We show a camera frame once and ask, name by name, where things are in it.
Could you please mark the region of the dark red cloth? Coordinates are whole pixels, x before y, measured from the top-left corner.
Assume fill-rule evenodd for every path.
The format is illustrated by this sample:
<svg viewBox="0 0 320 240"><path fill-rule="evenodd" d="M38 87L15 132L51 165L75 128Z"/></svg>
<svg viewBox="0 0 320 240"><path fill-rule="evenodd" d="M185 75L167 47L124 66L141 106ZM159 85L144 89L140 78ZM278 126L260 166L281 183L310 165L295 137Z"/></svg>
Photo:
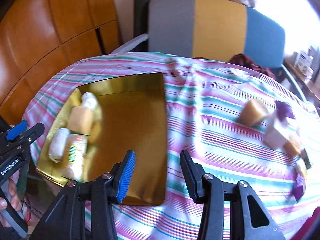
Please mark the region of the dark red cloth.
<svg viewBox="0 0 320 240"><path fill-rule="evenodd" d="M274 80L276 79L276 76L272 73L272 71L269 68L263 68L262 66L256 64L250 57L248 57L245 54L234 55L229 60L229 63L246 67L248 69L264 74Z"/></svg>

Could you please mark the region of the grey yellow blue chair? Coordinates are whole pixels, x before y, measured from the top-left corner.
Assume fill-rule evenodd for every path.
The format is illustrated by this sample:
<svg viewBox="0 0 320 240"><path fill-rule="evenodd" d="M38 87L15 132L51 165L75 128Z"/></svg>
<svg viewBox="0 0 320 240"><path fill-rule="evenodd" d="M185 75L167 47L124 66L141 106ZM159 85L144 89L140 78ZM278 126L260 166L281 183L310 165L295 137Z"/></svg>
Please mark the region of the grey yellow blue chair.
<svg viewBox="0 0 320 240"><path fill-rule="evenodd" d="M148 42L148 51L228 62L245 54L254 63L283 72L302 100L306 97L283 65L285 30L243 4L228 0L151 0L148 31L115 49L133 51Z"/></svg>

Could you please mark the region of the striped bed sheet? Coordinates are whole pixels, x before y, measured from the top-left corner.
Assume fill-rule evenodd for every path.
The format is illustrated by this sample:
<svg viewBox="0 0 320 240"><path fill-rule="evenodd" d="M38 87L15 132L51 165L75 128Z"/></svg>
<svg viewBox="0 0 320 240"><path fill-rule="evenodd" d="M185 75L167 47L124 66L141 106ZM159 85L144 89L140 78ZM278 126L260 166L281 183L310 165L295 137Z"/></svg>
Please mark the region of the striped bed sheet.
<svg viewBox="0 0 320 240"><path fill-rule="evenodd" d="M79 85L116 76L164 74L168 113L168 177L159 207L115 206L120 239L195 239L202 207L188 196L179 165L181 150L207 172L230 183L246 180L259 195L286 238L291 238L319 207L319 118L305 110L291 92L261 74L230 64L161 53L122 53L83 59L53 76L31 100L23 115L29 125L50 128ZM314 159L306 193L290 197L295 160L263 145L266 125L247 128L236 118L250 99L268 109L286 101L302 116L307 152Z"/></svg>

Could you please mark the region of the white blue sock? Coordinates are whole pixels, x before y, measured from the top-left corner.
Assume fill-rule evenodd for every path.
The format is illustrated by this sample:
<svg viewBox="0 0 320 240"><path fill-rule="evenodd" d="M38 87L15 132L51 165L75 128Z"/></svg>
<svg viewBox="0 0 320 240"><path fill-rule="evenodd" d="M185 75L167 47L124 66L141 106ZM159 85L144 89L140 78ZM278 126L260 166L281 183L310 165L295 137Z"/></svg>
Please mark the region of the white blue sock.
<svg viewBox="0 0 320 240"><path fill-rule="evenodd" d="M70 135L70 130L67 128L60 128L54 135L49 145L48 157L54 163L58 163L62 160L67 139Z"/></svg>

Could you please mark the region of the Weidan cracker packet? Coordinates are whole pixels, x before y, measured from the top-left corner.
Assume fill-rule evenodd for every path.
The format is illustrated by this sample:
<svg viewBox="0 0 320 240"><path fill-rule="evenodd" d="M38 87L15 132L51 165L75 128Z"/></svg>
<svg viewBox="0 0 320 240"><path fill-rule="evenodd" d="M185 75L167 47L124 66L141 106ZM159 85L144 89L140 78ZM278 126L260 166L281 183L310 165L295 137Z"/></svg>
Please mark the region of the Weidan cracker packet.
<svg viewBox="0 0 320 240"><path fill-rule="evenodd" d="M307 179L307 169L302 158L299 158L295 164L295 171L298 175L302 176L305 180Z"/></svg>
<svg viewBox="0 0 320 240"><path fill-rule="evenodd" d="M82 181L87 142L87 136L83 134L71 133L68 136L62 159L61 174L63 177Z"/></svg>

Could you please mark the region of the yellow sponge block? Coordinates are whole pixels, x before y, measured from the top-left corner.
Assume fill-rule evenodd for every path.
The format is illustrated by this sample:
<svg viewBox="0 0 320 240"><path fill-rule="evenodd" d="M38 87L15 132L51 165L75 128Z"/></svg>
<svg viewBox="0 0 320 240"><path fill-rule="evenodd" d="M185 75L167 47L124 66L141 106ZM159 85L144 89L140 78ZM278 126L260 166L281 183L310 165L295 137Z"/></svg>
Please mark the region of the yellow sponge block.
<svg viewBox="0 0 320 240"><path fill-rule="evenodd" d="M93 111L86 106L76 106L71 110L66 128L74 133L89 135L92 122Z"/></svg>
<svg viewBox="0 0 320 240"><path fill-rule="evenodd" d="M301 147L301 143L298 140L294 140L294 139L288 140L283 146L285 152L291 158L297 155L300 155L301 153L300 147Z"/></svg>
<svg viewBox="0 0 320 240"><path fill-rule="evenodd" d="M238 120L243 125L251 127L261 123L268 116L266 105L261 100L251 99L243 107Z"/></svg>

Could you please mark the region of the white boxes on shelf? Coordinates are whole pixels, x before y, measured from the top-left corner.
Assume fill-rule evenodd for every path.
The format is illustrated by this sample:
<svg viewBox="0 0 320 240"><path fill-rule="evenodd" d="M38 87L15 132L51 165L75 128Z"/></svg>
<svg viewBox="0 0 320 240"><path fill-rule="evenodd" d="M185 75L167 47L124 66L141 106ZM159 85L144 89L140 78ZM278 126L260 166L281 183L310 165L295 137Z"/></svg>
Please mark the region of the white boxes on shelf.
<svg viewBox="0 0 320 240"><path fill-rule="evenodd" d="M307 51L296 53L293 66L311 80L319 69L319 47L310 46Z"/></svg>

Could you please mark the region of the white cardboard box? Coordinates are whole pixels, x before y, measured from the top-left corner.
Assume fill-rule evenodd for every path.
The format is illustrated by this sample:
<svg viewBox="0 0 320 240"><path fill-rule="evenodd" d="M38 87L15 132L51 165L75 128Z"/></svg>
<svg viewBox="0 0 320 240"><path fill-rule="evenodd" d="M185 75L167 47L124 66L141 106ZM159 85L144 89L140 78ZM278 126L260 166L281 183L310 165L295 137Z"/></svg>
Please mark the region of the white cardboard box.
<svg viewBox="0 0 320 240"><path fill-rule="evenodd" d="M278 150L295 135L297 135L297 120L285 117L280 121L275 111L267 122L263 142L272 150Z"/></svg>

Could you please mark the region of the small green carton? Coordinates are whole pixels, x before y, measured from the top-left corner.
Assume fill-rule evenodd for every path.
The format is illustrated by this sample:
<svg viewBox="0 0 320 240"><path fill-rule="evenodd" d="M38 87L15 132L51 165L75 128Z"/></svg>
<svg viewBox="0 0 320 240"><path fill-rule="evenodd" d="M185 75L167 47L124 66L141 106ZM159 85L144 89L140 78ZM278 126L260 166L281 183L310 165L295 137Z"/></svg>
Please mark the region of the small green carton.
<svg viewBox="0 0 320 240"><path fill-rule="evenodd" d="M310 169L312 166L311 166L311 163L310 163L310 159L308 157L308 154L307 154L307 151L306 149L303 149L300 153L300 157L303 159L304 161L304 164L306 166L306 169Z"/></svg>

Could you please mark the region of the purple snack packet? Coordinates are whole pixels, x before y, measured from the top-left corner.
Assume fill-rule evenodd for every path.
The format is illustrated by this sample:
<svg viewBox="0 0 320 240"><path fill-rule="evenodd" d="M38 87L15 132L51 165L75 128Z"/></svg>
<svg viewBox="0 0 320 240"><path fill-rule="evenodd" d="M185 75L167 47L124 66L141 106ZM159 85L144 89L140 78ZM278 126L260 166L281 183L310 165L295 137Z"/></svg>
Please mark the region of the purple snack packet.
<svg viewBox="0 0 320 240"><path fill-rule="evenodd" d="M305 178L300 174L297 174L295 183L292 187L291 195L295 198L296 202L299 202L303 197L306 189Z"/></svg>
<svg viewBox="0 0 320 240"><path fill-rule="evenodd" d="M275 103L277 108L277 116L281 122L283 122L286 118L295 120L292 107L287 102L275 101Z"/></svg>

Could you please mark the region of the white wrap ball in tin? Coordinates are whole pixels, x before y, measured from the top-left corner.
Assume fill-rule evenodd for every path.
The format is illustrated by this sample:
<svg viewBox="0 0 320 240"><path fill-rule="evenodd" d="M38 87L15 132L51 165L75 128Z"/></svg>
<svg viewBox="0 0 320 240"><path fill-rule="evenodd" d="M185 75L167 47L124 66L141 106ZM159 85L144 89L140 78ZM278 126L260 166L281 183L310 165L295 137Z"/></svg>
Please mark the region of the white wrap ball in tin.
<svg viewBox="0 0 320 240"><path fill-rule="evenodd" d="M98 101L93 93L85 92L81 96L81 105L93 111L96 109Z"/></svg>

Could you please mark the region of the gold tin box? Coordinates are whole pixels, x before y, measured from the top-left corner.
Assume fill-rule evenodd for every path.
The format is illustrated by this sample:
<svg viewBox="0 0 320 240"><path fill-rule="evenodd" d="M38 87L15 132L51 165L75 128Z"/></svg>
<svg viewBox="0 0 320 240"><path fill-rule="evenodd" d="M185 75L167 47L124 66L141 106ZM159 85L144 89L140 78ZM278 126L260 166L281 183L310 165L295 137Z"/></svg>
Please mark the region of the gold tin box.
<svg viewBox="0 0 320 240"><path fill-rule="evenodd" d="M125 205L158 206L165 200L167 181L167 109L162 73L113 77L76 87L50 127L37 162L37 172L64 186L63 164L49 159L54 134L67 126L73 107L84 93L98 100L93 137L89 139L82 172L91 181L110 171L128 150L135 151L136 165Z"/></svg>

